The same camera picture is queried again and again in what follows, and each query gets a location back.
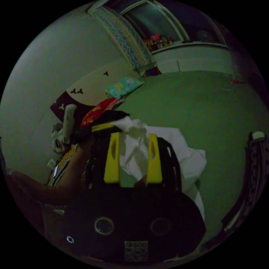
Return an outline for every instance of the dark red cloth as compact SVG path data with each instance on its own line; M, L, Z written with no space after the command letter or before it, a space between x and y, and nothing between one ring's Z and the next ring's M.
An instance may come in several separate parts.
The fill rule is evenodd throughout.
M99 103L96 107L94 107L86 114L86 116L81 122L81 126L88 126L94 121L96 121L98 118L100 118L100 116L105 112L106 108L115 100L117 100L117 98L109 98Z

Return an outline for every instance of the window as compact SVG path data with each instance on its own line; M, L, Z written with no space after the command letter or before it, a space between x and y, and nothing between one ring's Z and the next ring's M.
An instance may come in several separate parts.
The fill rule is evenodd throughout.
M142 38L150 38L159 33L180 40L179 35L167 18L151 3L142 3L123 14Z
M111 8L121 13L144 39L159 33L172 37L173 41L225 45L214 20L175 0L118 0Z
M174 0L159 0L156 2L176 17L191 41L224 44L221 35L219 36L218 29L214 28L214 23L199 10Z

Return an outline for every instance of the toy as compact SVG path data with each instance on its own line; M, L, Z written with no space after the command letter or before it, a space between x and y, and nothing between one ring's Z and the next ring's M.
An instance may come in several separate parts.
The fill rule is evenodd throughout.
M158 40L160 40L160 34L157 33L156 35L151 35L150 38L151 38L153 41L158 41Z
M168 43L168 41L167 41L167 39L166 39L166 37L165 36L163 36L162 37L162 42L163 42L163 47L169 47L169 43Z
M157 45L157 48L158 49L162 48L163 47L163 41L162 41L162 39L156 41L156 45Z
M173 45L173 40L172 40L172 38L171 38L170 36L168 36L168 37L166 38L166 40L167 40L169 46L172 46L172 45Z
M57 154L65 154L71 147L70 136L73 133L76 105L67 105L64 112L64 121L57 123L52 129L52 144L50 148Z
M143 41L145 42L146 46L150 51L154 51L157 49L156 44L152 39L144 39Z

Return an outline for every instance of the barcode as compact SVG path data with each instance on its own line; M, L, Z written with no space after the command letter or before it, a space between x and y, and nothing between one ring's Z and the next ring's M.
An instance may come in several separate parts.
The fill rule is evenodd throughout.
M147 241L125 241L125 261L143 262L148 260Z

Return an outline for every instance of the curtain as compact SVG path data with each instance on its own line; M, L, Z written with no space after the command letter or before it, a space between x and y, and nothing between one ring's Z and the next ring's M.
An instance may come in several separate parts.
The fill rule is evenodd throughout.
M143 76L147 70L157 66L141 37L122 15L101 6L92 16L102 24L133 70Z

